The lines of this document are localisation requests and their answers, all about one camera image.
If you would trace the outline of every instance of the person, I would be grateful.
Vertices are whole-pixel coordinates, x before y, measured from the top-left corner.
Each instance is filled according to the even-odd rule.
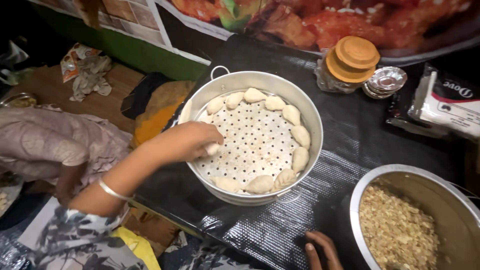
[[[67,205],[128,155],[132,135],[96,116],[43,105],[0,109],[0,137],[0,167],[56,185],[55,197]]]
[[[146,269],[120,238],[110,236],[111,230],[121,223],[126,201],[147,176],[166,164],[205,156],[203,145],[211,142],[223,143],[216,127],[190,121],[141,144],[100,181],[74,197],[68,208],[59,206],[55,210],[37,240],[32,262],[44,270]],[[323,247],[330,270],[342,270],[329,238],[318,232],[308,232],[306,237],[310,241],[306,250],[312,270],[322,270],[313,244]],[[195,262],[185,269],[198,269],[199,265]],[[231,263],[210,269],[251,268]]]

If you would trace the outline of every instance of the green wall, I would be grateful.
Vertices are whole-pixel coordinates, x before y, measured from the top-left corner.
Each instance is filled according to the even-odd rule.
[[[122,33],[86,26],[81,19],[32,4],[49,25],[69,41],[104,51],[108,56],[145,73],[158,71],[174,80],[197,80],[206,66],[146,41]]]

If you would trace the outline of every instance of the pink clothing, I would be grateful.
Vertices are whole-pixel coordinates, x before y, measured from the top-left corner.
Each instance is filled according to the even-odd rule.
[[[0,109],[0,138],[0,166],[56,184],[62,164],[87,161],[85,186],[127,156],[132,135],[108,120],[47,106]]]

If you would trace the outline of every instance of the black plastic sheet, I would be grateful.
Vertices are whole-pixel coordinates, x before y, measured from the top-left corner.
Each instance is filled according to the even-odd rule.
[[[406,164],[453,181],[456,168],[461,171],[462,166],[454,162],[455,155],[445,142],[385,125],[388,100],[371,99],[361,90],[347,95],[320,91],[313,74],[316,60],[310,53],[234,35],[191,93],[210,80],[210,71],[217,65],[231,72],[272,73],[300,87],[320,113],[324,144],[315,167],[299,184],[303,194],[298,200],[261,207],[231,205],[210,194],[186,163],[154,173],[137,190],[136,200],[274,269],[308,268],[306,230],[329,235],[345,269],[365,269],[350,237],[348,219],[348,196],[358,180],[378,166]],[[172,119],[178,117],[182,106]],[[287,194],[285,199],[293,196]]]

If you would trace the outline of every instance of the steel bowl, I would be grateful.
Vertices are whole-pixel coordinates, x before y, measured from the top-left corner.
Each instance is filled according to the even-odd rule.
[[[285,187],[282,190],[261,195],[236,194],[216,187],[209,180],[209,175],[207,175],[207,172],[203,171],[201,166],[196,162],[188,162],[191,170],[213,195],[228,203],[241,206],[264,205],[277,201],[281,196],[290,192],[292,189],[297,190],[296,198],[298,198],[301,195],[301,189],[296,185],[302,181],[303,178],[312,170],[313,165],[320,155],[320,150],[322,149],[323,143],[322,121],[313,102],[298,86],[282,77],[273,74],[257,71],[242,71],[229,73],[213,79],[213,71],[211,76],[212,81],[201,87],[191,97],[191,120],[200,119],[201,114],[204,112],[206,105],[211,99],[217,96],[227,95],[228,93],[255,87],[259,90],[263,90],[270,94],[281,97],[287,103],[296,106],[300,110],[302,124],[310,132],[312,139],[312,145],[309,149],[310,160],[305,170],[300,172],[297,181],[294,184]]]
[[[440,240],[438,270],[477,270],[480,266],[480,210],[449,182],[428,171],[407,165],[385,165],[364,175],[350,200],[350,222],[355,241],[372,270],[381,270],[363,237],[359,208],[364,190],[373,182],[398,196],[420,204],[435,220]]]
[[[0,99],[0,108],[25,108],[29,106],[15,106],[16,102],[27,101],[29,106],[37,104],[37,96],[32,93],[20,93]]]

